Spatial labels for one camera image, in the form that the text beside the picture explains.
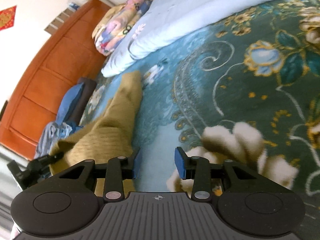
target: ribbed gray panel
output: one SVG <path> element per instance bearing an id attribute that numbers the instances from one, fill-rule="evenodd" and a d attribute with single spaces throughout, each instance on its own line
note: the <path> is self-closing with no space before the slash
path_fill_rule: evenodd
<path id="1" fill-rule="evenodd" d="M 16 240 L 254 240 L 228 228 L 212 207 L 185 193 L 133 192 L 106 204 L 86 228 L 68 236 L 40 238 L 21 233 Z M 299 240 L 294 234 L 275 238 Z"/>

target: red poster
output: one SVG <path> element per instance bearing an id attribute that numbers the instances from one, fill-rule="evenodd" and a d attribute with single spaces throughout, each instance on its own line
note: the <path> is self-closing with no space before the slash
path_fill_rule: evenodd
<path id="1" fill-rule="evenodd" d="M 13 27 L 17 6 L 0 11 L 0 31 Z"/>

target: silver screw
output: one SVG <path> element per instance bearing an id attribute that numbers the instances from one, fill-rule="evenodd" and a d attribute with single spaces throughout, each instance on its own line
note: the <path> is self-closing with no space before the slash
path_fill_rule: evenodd
<path id="1" fill-rule="evenodd" d="M 210 193 L 206 191 L 197 191 L 195 197 L 199 199 L 206 199 L 210 197 Z"/>
<path id="2" fill-rule="evenodd" d="M 108 199 L 118 199 L 121 197 L 121 193 L 117 191 L 110 191 L 106 194 L 106 198 Z"/>

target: orange headboard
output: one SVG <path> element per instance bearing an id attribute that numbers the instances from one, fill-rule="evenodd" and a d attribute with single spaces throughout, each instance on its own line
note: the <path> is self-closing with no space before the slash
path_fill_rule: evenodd
<path id="1" fill-rule="evenodd" d="M 99 0 L 81 6 L 32 60 L 5 109 L 0 143 L 32 160 L 41 133 L 54 121 L 64 94 L 80 77 L 94 79 L 105 57 L 91 38 L 110 7 Z"/>

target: white curtain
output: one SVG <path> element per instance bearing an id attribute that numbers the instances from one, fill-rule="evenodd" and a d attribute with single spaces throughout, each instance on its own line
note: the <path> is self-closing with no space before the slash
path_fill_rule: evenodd
<path id="1" fill-rule="evenodd" d="M 10 206 L 14 197 L 21 191 L 7 168 L 7 163 L 15 160 L 20 168 L 26 167 L 27 160 L 0 146 L 0 239 L 10 239 L 13 221 Z"/>

